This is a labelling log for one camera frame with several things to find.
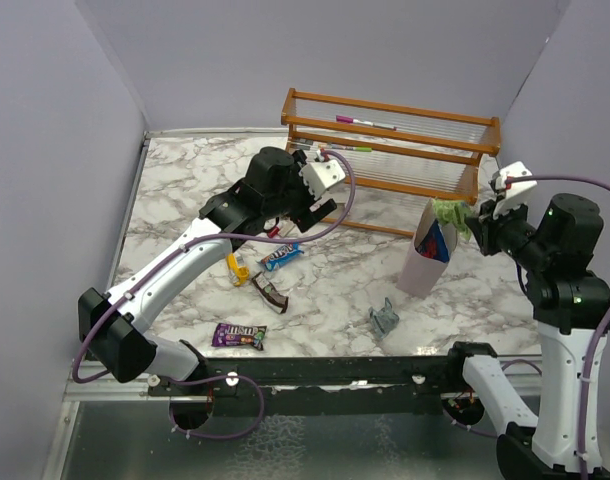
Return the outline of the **green snack packet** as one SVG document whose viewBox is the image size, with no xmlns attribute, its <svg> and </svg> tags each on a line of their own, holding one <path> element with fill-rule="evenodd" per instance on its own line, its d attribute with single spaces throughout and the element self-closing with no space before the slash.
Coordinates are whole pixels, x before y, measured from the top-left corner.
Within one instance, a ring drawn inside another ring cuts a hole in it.
<svg viewBox="0 0 610 480">
<path fill-rule="evenodd" d="M 441 226 L 453 226 L 465 242 L 470 241 L 472 232 L 466 220 L 474 216 L 474 210 L 469 204 L 459 200 L 433 199 L 432 209 Z"/>
</svg>

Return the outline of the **blue Burts chips bag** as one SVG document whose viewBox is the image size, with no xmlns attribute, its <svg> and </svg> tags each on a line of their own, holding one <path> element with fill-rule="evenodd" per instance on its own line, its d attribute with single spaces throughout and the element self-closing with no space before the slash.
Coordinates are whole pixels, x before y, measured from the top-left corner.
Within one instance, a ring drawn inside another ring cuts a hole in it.
<svg viewBox="0 0 610 480">
<path fill-rule="evenodd" d="M 430 225 L 425 236 L 420 240 L 415 247 L 417 253 L 421 256 L 436 260 L 442 263 L 448 263 L 450 260 L 450 251 L 446 244 L 445 237 L 437 220 L 434 220 Z"/>
</svg>

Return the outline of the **white paper bag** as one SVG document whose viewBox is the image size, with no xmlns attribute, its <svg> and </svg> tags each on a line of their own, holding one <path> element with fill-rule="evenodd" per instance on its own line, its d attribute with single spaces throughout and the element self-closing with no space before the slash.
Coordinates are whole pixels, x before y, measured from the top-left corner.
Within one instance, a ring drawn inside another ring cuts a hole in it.
<svg viewBox="0 0 610 480">
<path fill-rule="evenodd" d="M 431 260 L 416 252 L 415 247 L 425 236 L 432 222 L 436 220 L 432 209 L 432 200 L 426 204 L 423 210 L 396 284 L 398 290 L 418 298 L 425 298 L 429 295 L 447 269 L 458 244 L 458 233 L 456 229 L 451 225 L 441 226 L 439 224 L 450 251 L 449 262 L 442 263 Z"/>
</svg>

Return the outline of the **grey plastic clip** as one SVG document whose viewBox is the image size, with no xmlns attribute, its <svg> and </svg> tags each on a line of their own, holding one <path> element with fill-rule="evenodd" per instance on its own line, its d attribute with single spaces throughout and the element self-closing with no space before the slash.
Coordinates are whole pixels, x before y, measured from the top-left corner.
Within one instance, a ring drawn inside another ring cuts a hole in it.
<svg viewBox="0 0 610 480">
<path fill-rule="evenodd" d="M 390 299 L 386 297 L 382 308 L 369 308 L 369 320 L 376 337 L 382 340 L 398 326 L 400 317 L 394 311 Z"/>
</svg>

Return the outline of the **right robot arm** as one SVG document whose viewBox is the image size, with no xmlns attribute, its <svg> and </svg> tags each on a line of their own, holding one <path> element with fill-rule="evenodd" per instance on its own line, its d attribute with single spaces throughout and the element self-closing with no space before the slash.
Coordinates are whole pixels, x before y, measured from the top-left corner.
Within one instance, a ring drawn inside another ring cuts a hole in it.
<svg viewBox="0 0 610 480">
<path fill-rule="evenodd" d="M 506 479 L 610 479 L 597 445 L 598 377 L 609 325 L 610 287 L 588 265 L 604 222 L 599 207 L 557 194 L 537 227 L 528 208 L 498 212 L 494 200 L 467 218 L 483 255 L 507 254 L 526 273 L 541 345 L 540 409 L 533 414 L 488 344 L 457 342 L 444 367 L 454 390 L 472 388 L 496 432 Z"/>
</svg>

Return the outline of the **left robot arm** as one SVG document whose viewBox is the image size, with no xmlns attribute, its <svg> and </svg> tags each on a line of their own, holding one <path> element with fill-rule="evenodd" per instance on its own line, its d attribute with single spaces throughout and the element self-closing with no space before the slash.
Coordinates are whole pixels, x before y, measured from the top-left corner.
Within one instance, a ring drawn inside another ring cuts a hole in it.
<svg viewBox="0 0 610 480">
<path fill-rule="evenodd" d="M 354 180 L 352 167 L 338 152 L 321 151 L 310 162 L 301 150 L 261 148 L 245 175 L 212 196 L 181 236 L 135 277 L 106 292 L 90 287 L 81 294 L 74 381 L 85 383 L 79 366 L 92 354 L 104 374 L 120 383 L 149 373 L 171 379 L 184 394 L 199 392 L 206 380 L 201 354 L 186 342 L 149 334 L 153 321 L 192 281 L 244 243 L 270 242 L 268 221 L 286 217 L 304 241 L 313 240 L 309 229 L 336 207 L 322 196 Z"/>
</svg>

